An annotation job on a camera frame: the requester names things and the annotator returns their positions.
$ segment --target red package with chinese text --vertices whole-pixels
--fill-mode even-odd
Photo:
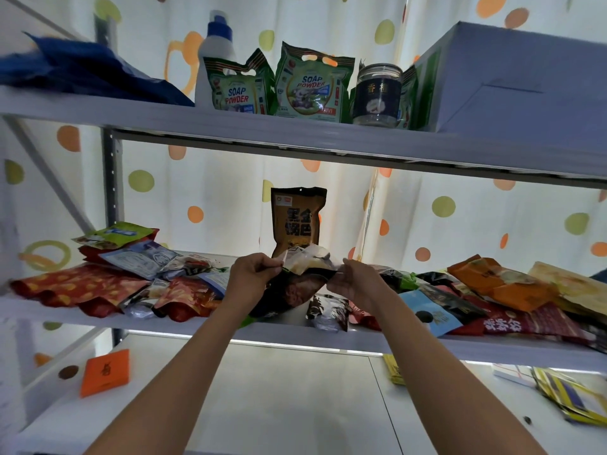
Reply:
[[[122,312],[119,305],[148,281],[122,270],[85,263],[73,268],[13,281],[16,294],[52,307],[78,306],[89,316],[104,318]]]
[[[196,316],[209,317],[220,303],[202,280],[178,276],[156,302],[154,310],[182,323]]]
[[[159,228],[152,228],[153,232],[150,233],[148,236],[145,236],[137,241],[132,241],[130,243],[125,244],[122,247],[127,247],[127,246],[131,246],[135,243],[140,243],[141,241],[146,241],[146,240],[151,240],[154,241],[154,239],[156,238],[156,234],[160,231]],[[107,262],[105,260],[103,260],[100,255],[102,253],[106,253],[106,252],[114,252],[117,249],[106,249],[104,251],[102,251],[101,249],[96,249],[95,247],[90,247],[90,246],[80,246],[78,248],[78,251],[84,255],[84,260],[87,262],[91,262],[91,263],[98,263],[101,265],[107,265]]]
[[[377,319],[375,319],[375,316],[361,310],[358,306],[354,305],[352,301],[349,301],[349,304],[350,308],[352,309],[352,313],[349,316],[349,321],[352,324],[360,324],[361,326],[368,327],[374,331],[381,332],[381,327],[379,327],[379,323],[377,322]]]
[[[477,319],[449,334],[481,336],[484,334],[535,334],[585,338],[580,327],[555,304],[549,302],[527,313],[484,301],[474,295],[462,298],[487,312],[487,318]]]

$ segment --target white detergent bottle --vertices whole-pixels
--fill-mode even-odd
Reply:
[[[236,53],[232,45],[232,29],[228,25],[228,15],[223,11],[211,11],[206,38],[198,49],[200,65],[196,78],[194,104],[199,108],[215,108],[213,92],[206,75],[204,58],[220,58],[236,62]]]

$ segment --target green polka dot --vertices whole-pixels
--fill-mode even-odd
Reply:
[[[134,191],[146,193],[154,188],[154,176],[148,171],[137,169],[129,174],[129,185]]]
[[[583,235],[588,227],[590,216],[585,212],[576,212],[565,219],[565,230],[572,235]]]
[[[438,197],[432,201],[432,212],[437,217],[449,217],[455,212],[455,201],[449,197]]]
[[[122,15],[118,6],[110,0],[95,0],[95,15],[103,21],[106,21],[109,17],[115,20],[116,23],[122,21]]]
[[[378,45],[387,45],[394,39],[394,24],[390,19],[384,19],[379,22],[375,29],[375,43]]]
[[[262,201],[264,203],[269,203],[272,187],[274,187],[274,185],[269,180],[263,180]]]
[[[264,30],[259,34],[259,47],[271,51],[274,47],[274,30]]]
[[[61,326],[63,326],[63,323],[55,323],[52,321],[46,321],[42,323],[42,327],[45,328],[45,330],[47,331],[55,331]]]
[[[6,182],[9,185],[20,184],[23,182],[23,177],[25,177],[21,165],[12,160],[4,160],[4,174],[6,175]]]

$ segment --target human arm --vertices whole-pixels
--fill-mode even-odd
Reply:
[[[223,302],[85,455],[183,454],[232,336],[281,265],[262,253],[236,260]]]
[[[329,290],[374,314],[439,455],[546,455],[517,418],[417,319],[375,269],[344,260]]]

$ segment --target black jar label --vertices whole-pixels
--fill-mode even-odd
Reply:
[[[356,85],[352,116],[384,114],[398,116],[401,82],[389,78],[372,78]]]

